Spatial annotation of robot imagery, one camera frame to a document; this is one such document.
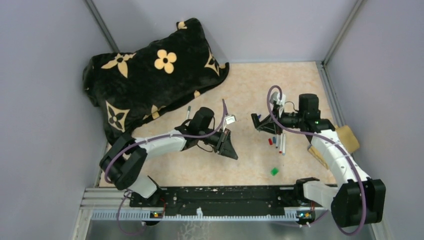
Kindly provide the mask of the bright green square cap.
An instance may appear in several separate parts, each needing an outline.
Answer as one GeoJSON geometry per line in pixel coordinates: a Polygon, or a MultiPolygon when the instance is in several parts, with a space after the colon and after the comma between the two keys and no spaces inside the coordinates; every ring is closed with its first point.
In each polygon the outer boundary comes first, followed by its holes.
{"type": "Polygon", "coordinates": [[[275,175],[277,175],[279,173],[279,169],[278,168],[276,168],[276,167],[274,167],[271,171],[270,171],[270,174],[272,175],[272,176],[275,176],[275,175]]]}

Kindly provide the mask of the white green-tip pen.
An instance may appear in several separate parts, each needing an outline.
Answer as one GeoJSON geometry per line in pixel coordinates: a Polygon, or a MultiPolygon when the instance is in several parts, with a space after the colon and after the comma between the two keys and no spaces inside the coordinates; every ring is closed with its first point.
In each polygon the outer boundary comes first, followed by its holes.
{"type": "Polygon", "coordinates": [[[190,118],[190,115],[191,115],[191,106],[189,105],[189,106],[187,107],[186,120],[188,120],[188,119],[190,118]]]}

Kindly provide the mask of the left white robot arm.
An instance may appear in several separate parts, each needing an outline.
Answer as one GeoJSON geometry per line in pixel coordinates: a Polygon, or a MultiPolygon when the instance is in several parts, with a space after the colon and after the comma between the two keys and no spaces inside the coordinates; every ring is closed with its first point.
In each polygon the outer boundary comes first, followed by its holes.
{"type": "Polygon", "coordinates": [[[141,196],[149,207],[160,202],[159,186],[151,177],[141,173],[144,163],[152,158],[172,152],[182,152],[203,142],[212,148],[212,152],[238,159],[231,142],[231,130],[228,125],[236,122],[233,114],[223,110],[221,122],[216,129],[209,127],[214,120],[214,112],[201,107],[191,119],[162,135],[133,138],[124,133],[112,145],[99,162],[108,183],[118,190],[130,190],[141,196]]]}

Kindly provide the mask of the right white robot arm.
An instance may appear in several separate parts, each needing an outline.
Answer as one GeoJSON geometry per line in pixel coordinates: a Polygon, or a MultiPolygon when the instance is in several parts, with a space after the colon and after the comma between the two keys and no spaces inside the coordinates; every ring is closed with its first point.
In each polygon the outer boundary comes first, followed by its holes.
{"type": "Polygon", "coordinates": [[[298,110],[294,112],[285,112],[284,99],[278,92],[270,96],[269,103],[271,112],[264,119],[251,114],[254,128],[273,135],[287,131],[306,136],[336,180],[337,187],[330,187],[314,177],[298,179],[294,185],[294,202],[299,206],[310,202],[321,205],[330,210],[341,228],[381,222],[386,186],[382,180],[371,178],[354,161],[334,125],[321,117],[318,96],[300,94],[298,110]]]}

